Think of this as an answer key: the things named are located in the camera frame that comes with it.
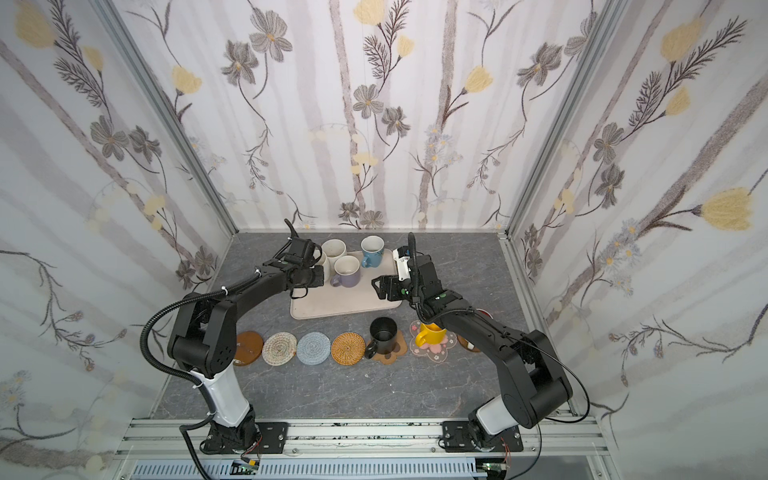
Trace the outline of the beige plastic tray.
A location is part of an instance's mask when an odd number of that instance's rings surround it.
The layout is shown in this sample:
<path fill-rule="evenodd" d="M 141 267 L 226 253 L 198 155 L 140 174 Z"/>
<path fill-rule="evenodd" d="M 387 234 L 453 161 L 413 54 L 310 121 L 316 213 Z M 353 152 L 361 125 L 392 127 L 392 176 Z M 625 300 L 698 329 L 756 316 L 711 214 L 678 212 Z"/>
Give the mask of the beige plastic tray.
<path fill-rule="evenodd" d="M 346 314 L 358 314 L 394 309 L 402 301 L 389 301 L 378 298 L 371 282 L 383 275 L 397 273 L 393 252 L 389 248 L 383 251 L 380 265 L 375 268 L 359 268 L 359 282 L 350 288 L 334 287 L 330 280 L 336 275 L 331 267 L 329 277 L 322 287 L 310 288 L 301 299 L 292 299 L 290 315 L 296 320 L 310 320 Z"/>

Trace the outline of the black mug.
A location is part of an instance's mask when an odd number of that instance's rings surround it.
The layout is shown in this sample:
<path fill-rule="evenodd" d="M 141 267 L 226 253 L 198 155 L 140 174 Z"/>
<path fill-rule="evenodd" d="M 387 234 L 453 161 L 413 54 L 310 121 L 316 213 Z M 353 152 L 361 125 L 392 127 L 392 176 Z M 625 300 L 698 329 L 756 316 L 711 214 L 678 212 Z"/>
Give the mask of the black mug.
<path fill-rule="evenodd" d="M 375 355 L 387 355 L 393 351 L 398 333 L 398 326 L 394 319 L 390 317 L 374 319 L 370 324 L 369 333 L 371 339 L 364 352 L 367 359 Z"/>

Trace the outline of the yellow mug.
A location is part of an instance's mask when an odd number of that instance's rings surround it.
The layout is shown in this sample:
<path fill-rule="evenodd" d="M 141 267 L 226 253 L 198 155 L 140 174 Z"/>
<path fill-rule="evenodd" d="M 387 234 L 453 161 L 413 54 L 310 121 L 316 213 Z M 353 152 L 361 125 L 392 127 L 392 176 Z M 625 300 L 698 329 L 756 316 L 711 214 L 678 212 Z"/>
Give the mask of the yellow mug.
<path fill-rule="evenodd" d="M 432 345 L 440 345 L 443 342 L 446 333 L 447 331 L 444 328 L 435 323 L 421 324 L 418 327 L 418 332 L 414 338 L 414 344 L 419 348 L 429 348 Z"/>

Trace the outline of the brown paw-shaped coaster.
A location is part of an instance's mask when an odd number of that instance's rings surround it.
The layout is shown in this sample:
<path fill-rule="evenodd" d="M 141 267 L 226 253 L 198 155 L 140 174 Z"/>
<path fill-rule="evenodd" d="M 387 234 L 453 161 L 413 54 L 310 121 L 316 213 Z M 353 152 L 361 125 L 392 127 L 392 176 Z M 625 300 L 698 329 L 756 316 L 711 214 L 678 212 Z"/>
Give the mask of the brown paw-shaped coaster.
<path fill-rule="evenodd" d="M 393 350 L 387 354 L 377 353 L 372 357 L 372 359 L 374 361 L 378 361 L 382 365 L 391 365 L 395 363 L 400 357 L 406 355 L 407 353 L 408 353 L 407 342 L 405 341 L 403 332 L 399 330 L 395 337 Z"/>

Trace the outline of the blue-grey round knitted coaster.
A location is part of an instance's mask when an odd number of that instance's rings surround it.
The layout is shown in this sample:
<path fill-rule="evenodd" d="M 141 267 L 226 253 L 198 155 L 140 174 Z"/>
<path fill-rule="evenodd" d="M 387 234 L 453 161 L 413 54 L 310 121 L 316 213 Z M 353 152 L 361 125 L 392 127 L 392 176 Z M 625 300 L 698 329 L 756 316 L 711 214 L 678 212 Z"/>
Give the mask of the blue-grey round knitted coaster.
<path fill-rule="evenodd" d="M 296 356 L 298 360 L 309 366 L 322 364 L 331 351 L 330 339 L 321 332 L 310 332 L 297 343 Z"/>

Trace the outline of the pink flower coaster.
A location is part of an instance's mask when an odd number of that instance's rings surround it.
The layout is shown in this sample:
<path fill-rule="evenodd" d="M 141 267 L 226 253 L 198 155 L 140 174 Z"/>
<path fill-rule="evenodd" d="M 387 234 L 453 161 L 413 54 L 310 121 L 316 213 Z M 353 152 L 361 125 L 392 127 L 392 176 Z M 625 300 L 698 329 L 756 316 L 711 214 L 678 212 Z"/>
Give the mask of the pink flower coaster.
<path fill-rule="evenodd" d="M 414 338 L 418 332 L 418 327 L 421 324 L 424 323 L 420 321 L 414 321 L 409 327 L 409 332 L 412 336 L 408 344 L 410 352 L 417 357 L 425 357 L 435 363 L 444 362 L 447 359 L 448 351 L 458 344 L 457 336 L 453 332 L 445 329 L 447 333 L 440 345 L 432 345 L 429 348 L 419 348 L 414 344 Z"/>

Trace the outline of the white woven round coaster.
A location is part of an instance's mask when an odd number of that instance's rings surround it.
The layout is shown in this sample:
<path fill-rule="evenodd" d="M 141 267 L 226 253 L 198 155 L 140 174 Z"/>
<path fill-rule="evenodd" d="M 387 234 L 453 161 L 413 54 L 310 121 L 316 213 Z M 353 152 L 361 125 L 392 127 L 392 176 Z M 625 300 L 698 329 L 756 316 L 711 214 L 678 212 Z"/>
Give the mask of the white woven round coaster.
<path fill-rule="evenodd" d="M 288 363 L 295 355 L 298 340 L 289 332 L 278 332 L 270 336 L 264 343 L 262 357 L 273 367 Z"/>

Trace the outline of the white mug red inside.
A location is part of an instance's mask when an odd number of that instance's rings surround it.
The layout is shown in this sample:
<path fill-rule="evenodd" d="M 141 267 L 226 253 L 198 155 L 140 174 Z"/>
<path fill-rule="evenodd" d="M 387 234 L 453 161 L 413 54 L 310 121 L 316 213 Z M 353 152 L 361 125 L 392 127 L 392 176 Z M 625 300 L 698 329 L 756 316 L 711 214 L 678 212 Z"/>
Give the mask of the white mug red inside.
<path fill-rule="evenodd" d="M 484 309 L 476 309 L 476 313 L 478 315 L 481 315 L 485 319 L 493 320 L 494 317 L 486 310 Z"/>

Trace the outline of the brown wooden round coaster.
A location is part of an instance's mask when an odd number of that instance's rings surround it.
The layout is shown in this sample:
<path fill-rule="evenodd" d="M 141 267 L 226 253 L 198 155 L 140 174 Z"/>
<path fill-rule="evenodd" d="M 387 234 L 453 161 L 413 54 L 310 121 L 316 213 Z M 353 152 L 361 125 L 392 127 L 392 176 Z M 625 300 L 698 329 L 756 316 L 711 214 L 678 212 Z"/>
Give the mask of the brown wooden round coaster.
<path fill-rule="evenodd" d="M 477 348 L 473 343 L 469 342 L 466 338 L 458 335 L 457 341 L 465 350 L 472 353 L 480 353 L 480 349 Z"/>
<path fill-rule="evenodd" d="M 263 345 L 262 336 L 255 331 L 245 331 L 238 334 L 233 364 L 244 367 L 254 363 L 261 356 Z"/>

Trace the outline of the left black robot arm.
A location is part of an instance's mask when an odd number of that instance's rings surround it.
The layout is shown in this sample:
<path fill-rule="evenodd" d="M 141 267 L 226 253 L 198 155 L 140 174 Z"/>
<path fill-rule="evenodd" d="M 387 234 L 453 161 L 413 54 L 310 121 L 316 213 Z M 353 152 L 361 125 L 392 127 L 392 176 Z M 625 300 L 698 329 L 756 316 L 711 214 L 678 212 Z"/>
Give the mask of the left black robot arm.
<path fill-rule="evenodd" d="M 246 400 L 234 372 L 237 323 L 253 308 L 273 296 L 324 285 L 320 266 L 322 247 L 302 238 L 290 227 L 286 243 L 261 269 L 243 280 L 208 293 L 190 293 L 155 313 L 144 324 L 139 349 L 154 369 L 180 378 L 198 390 L 207 406 L 206 419 L 180 427 L 192 457 L 199 452 L 251 453 L 263 442 L 255 411 Z M 152 352 L 149 337 L 163 317 L 175 313 L 167 342 L 167 355 L 176 363 L 164 364 Z"/>

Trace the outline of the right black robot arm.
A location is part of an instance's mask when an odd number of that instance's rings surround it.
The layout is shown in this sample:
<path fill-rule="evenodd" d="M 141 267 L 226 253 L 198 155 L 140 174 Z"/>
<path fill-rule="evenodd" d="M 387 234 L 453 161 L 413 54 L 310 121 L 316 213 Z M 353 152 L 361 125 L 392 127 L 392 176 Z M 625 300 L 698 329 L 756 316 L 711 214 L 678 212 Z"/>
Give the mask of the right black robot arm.
<path fill-rule="evenodd" d="M 445 288 L 414 234 L 393 257 L 397 272 L 371 281 L 378 298 L 406 301 L 424 327 L 463 337 L 496 367 L 499 394 L 468 415 L 465 431 L 474 448 L 489 449 L 510 429 L 531 429 L 571 400 L 569 379 L 576 374 L 559 360 L 543 332 L 505 326 Z"/>

